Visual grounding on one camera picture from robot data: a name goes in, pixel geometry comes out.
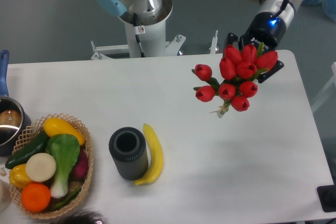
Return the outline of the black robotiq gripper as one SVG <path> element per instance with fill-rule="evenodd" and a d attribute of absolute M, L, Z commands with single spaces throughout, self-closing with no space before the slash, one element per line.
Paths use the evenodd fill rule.
<path fill-rule="evenodd" d="M 252 44 L 258 49 L 261 43 L 264 44 L 263 53 L 276 50 L 282 37 L 287 30 L 286 23 L 272 13 L 258 13 L 247 31 L 238 38 L 233 33 L 228 33 L 224 43 L 224 54 L 239 54 L 246 45 Z M 257 80 L 258 83 L 265 82 L 268 78 L 280 71 L 284 67 L 284 63 L 277 60 L 273 68 L 267 72 L 261 73 Z"/>

